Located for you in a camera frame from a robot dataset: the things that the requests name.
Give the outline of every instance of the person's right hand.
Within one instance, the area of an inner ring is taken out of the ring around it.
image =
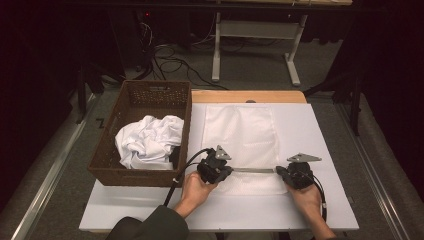
[[[336,236],[321,216],[321,195],[315,185],[297,190],[286,184],[286,188],[293,196],[296,207],[308,221],[315,239],[330,239]]]
[[[296,207],[305,217],[311,214],[321,214],[321,195],[314,184],[300,190],[294,189],[288,184],[286,184],[286,188],[293,196]]]

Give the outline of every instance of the person's left hand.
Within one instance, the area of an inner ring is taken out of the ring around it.
[[[206,201],[209,193],[217,186],[218,184],[206,184],[203,182],[197,171],[186,175],[181,200],[174,210],[181,217],[186,218],[194,209]]]

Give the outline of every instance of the crumpled white towel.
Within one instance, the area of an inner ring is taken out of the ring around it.
[[[172,170],[169,155],[181,145],[183,125],[184,120],[176,116],[147,115],[124,126],[115,137],[120,163],[128,169]]]

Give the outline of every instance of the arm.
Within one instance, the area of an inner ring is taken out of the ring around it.
[[[317,240],[335,238],[336,235],[321,217],[321,196],[315,185],[296,190],[286,184],[287,190],[293,196],[296,207],[305,217],[311,227],[312,234]]]
[[[107,240],[184,240],[189,233],[184,219],[206,201],[216,186],[204,183],[198,172],[188,174],[181,200],[174,209],[159,206],[144,222],[125,217],[115,225]]]

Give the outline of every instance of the white cloth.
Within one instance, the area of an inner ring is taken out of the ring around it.
[[[234,168],[272,168],[279,163],[278,138],[271,109],[252,106],[207,106],[202,148],[221,145]],[[283,194],[281,177],[272,173],[232,172],[213,191],[226,195]]]
[[[172,170],[169,155],[181,145],[183,125],[184,120],[176,116],[147,115],[124,126],[115,137],[120,163],[128,169]]]

